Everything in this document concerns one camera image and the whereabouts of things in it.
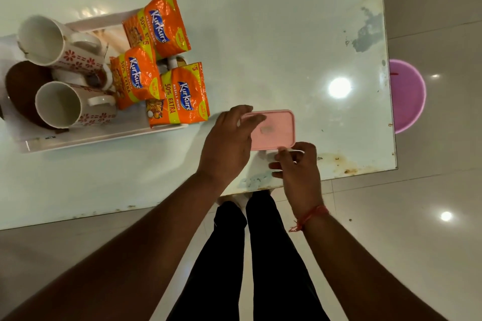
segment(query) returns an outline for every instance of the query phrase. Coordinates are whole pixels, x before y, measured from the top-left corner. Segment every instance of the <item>black pants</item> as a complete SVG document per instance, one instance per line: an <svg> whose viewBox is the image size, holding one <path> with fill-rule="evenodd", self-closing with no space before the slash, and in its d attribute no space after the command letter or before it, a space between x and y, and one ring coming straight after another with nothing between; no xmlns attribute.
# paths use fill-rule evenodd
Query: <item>black pants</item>
<svg viewBox="0 0 482 321"><path fill-rule="evenodd" d="M253 194L246 214L247 222L233 202L217 209L214 231L167 320L239 320L246 223L253 254L254 320L329 320L268 190Z"/></svg>

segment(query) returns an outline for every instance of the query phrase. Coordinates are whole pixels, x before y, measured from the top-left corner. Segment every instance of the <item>white table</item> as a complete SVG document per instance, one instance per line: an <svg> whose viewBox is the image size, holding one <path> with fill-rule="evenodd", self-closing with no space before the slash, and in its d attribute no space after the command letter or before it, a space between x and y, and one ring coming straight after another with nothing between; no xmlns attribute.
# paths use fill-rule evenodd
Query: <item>white table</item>
<svg viewBox="0 0 482 321"><path fill-rule="evenodd" d="M0 35L29 14L71 22L147 1L2 0ZM382 0L178 3L211 113L237 104L291 109L297 139L318 148L323 179L396 168ZM19 154L1 122L0 228L154 206L196 170L212 124ZM225 193L280 186L268 160L252 153Z"/></svg>

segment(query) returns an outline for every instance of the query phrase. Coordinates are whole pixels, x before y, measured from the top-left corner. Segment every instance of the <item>kurkure packet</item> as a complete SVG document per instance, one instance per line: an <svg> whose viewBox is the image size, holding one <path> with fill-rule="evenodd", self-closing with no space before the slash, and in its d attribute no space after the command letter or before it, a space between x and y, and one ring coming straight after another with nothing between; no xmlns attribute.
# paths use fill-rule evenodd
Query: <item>kurkure packet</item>
<svg viewBox="0 0 482 321"><path fill-rule="evenodd" d="M157 59L191 49L176 0L151 0L144 9L124 20L123 26L131 47L150 38Z"/></svg>
<svg viewBox="0 0 482 321"><path fill-rule="evenodd" d="M116 88L117 106L123 110L141 100L163 99L159 90L159 71L149 39L110 58L112 80Z"/></svg>
<svg viewBox="0 0 482 321"><path fill-rule="evenodd" d="M173 68L161 77L165 99L149 99L149 124L195 123L210 115L202 63Z"/></svg>

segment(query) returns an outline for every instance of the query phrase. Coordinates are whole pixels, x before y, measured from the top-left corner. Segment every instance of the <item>kurkure logo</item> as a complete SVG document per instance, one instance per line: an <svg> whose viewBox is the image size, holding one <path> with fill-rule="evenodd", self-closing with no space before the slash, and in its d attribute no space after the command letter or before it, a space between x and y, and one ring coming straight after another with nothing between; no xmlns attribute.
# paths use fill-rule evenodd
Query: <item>kurkure logo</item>
<svg viewBox="0 0 482 321"><path fill-rule="evenodd" d="M191 105L191 92L189 91L189 85L185 82L178 82L179 93L181 95L181 104L186 111L193 111Z"/></svg>
<svg viewBox="0 0 482 321"><path fill-rule="evenodd" d="M137 89L142 88L141 84L141 70L139 69L139 63L136 57L129 58L129 70L131 71L132 85Z"/></svg>
<svg viewBox="0 0 482 321"><path fill-rule="evenodd" d="M166 33L164 32L164 21L160 16L159 10L149 10L149 14L152 18L152 26L154 27L154 35L156 39L163 44L169 42L169 38L167 38Z"/></svg>

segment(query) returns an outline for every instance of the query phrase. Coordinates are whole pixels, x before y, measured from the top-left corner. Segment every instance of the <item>hand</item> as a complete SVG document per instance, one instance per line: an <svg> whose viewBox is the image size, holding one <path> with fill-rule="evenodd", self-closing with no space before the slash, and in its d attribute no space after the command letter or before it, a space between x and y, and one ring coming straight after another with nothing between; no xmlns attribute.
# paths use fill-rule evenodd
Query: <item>hand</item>
<svg viewBox="0 0 482 321"><path fill-rule="evenodd" d="M293 214L300 218L311 209L323 204L320 172L316 165L316 147L308 142L296 142L296 151L279 148L275 155L276 163L269 168L282 170L273 172L275 178L283 179L284 192Z"/></svg>
<svg viewBox="0 0 482 321"><path fill-rule="evenodd" d="M251 151L251 132L266 116L257 114L243 121L241 116L253 110L251 106L236 106L222 112L204 142L198 172L228 186L248 163Z"/></svg>

